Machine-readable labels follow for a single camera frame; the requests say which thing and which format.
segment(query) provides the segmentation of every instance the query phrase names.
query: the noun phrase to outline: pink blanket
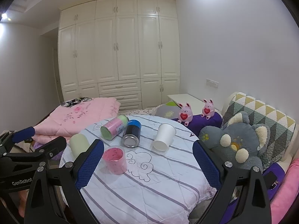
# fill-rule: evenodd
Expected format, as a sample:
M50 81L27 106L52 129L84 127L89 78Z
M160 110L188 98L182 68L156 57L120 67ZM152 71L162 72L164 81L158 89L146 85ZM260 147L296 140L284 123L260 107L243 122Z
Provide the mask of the pink blanket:
M289 166L282 185L271 201L272 224L278 224L293 204L299 192L299 159Z
M115 98L94 98L67 108L58 106L48 118L35 126L33 139L46 144L58 136L67 140L100 120L116 117L120 103Z

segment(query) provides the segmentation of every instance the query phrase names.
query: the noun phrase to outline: blue gripper pad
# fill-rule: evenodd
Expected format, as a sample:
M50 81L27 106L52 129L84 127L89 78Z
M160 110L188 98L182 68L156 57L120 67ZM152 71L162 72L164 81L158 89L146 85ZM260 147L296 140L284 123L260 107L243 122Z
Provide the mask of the blue gripper pad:
M92 174L94 173L99 161L102 158L103 153L104 143L101 140L98 140L98 143L86 157L84 163L77 172L77 180L75 182L75 185L78 190L88 184L90 178L92 177Z
M15 132L12 137L14 143L19 143L21 141L27 140L28 138L34 136L35 129L33 127L28 127L26 129Z
M221 188L221 182L219 180L219 170L216 168L210 157L206 154L206 152L198 142L193 143L192 151L209 184L219 190Z

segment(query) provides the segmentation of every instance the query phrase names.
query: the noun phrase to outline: pink pillow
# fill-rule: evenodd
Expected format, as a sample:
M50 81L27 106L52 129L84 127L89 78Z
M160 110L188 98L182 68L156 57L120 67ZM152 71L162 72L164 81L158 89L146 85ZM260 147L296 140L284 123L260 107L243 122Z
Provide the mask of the pink pillow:
M271 201L272 224L278 224L285 216L299 193L299 159L288 168L279 190Z

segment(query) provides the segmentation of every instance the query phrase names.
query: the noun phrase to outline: pink cup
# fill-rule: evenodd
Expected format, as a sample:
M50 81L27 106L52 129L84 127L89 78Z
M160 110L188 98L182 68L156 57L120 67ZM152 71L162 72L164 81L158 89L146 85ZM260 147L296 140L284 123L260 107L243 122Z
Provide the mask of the pink cup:
M104 152L103 157L111 173L119 175L127 170L125 151L120 146L110 146Z

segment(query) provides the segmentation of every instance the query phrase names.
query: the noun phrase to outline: wardrobe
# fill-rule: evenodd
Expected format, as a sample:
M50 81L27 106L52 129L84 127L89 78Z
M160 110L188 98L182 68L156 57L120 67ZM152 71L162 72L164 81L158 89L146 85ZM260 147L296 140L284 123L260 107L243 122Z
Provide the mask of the wardrobe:
M64 100L115 97L120 111L168 101L180 86L175 0L97 0L61 11Z

